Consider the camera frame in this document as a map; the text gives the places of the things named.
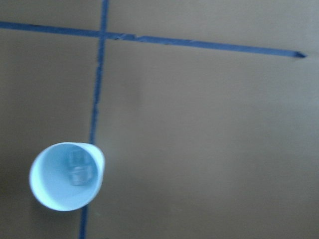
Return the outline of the light blue paper cup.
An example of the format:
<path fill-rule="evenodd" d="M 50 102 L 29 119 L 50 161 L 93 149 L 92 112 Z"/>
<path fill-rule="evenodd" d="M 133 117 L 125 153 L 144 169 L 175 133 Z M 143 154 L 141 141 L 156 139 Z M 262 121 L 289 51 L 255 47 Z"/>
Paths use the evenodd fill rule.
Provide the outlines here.
<path fill-rule="evenodd" d="M 67 154 L 73 150 L 86 153 L 93 177 L 85 185 L 73 186 L 69 180 Z M 89 143 L 62 142 L 43 150 L 35 158 L 29 172 L 29 185 L 35 198 L 56 211 L 73 211 L 89 204 L 102 186 L 105 157 L 102 151 Z"/>

